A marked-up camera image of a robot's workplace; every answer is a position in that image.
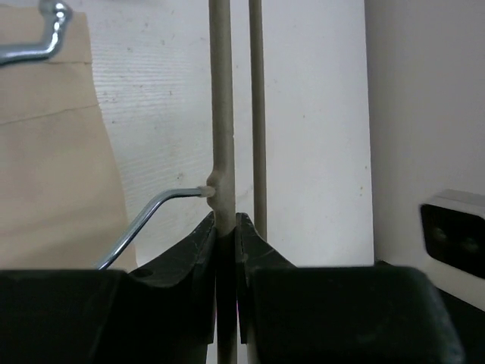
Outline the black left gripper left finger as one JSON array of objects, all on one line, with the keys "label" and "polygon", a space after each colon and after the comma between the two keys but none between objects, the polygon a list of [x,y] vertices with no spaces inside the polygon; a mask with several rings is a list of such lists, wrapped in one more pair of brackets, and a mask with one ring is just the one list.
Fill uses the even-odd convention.
[{"label": "black left gripper left finger", "polygon": [[216,237],[211,212],[180,242],[130,273],[150,290],[141,313],[164,334],[180,329],[213,342]]}]

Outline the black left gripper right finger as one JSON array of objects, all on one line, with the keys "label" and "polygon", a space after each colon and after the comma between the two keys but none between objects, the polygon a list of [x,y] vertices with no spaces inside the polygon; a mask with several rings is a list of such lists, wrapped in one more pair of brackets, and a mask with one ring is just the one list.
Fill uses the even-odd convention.
[{"label": "black left gripper right finger", "polygon": [[252,298],[249,288],[251,272],[258,268],[295,268],[295,266],[260,236],[246,213],[236,214],[234,243],[239,335],[240,342],[247,344],[248,329],[252,319]]}]

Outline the beige trousers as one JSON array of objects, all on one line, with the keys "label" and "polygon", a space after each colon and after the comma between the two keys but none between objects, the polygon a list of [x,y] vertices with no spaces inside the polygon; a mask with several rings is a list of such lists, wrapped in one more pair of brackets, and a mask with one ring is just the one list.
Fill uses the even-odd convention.
[{"label": "beige trousers", "polygon": [[91,268],[127,225],[76,13],[56,57],[1,70],[1,267]]}]

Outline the grey wire hanger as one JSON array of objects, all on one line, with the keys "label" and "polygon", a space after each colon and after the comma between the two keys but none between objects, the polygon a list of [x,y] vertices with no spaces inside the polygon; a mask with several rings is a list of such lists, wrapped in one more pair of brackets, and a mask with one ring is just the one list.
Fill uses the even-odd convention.
[{"label": "grey wire hanger", "polygon": [[[46,62],[62,50],[74,17],[61,1],[37,8],[1,9],[1,69]],[[203,187],[158,194],[91,268],[1,267],[3,363],[203,363],[209,344],[180,329],[164,334],[146,321],[146,285],[130,277],[123,252],[169,199],[205,197],[212,207],[215,241],[217,360],[236,361],[240,341],[235,263],[235,175],[230,4],[209,4],[213,121],[212,172]]]}]

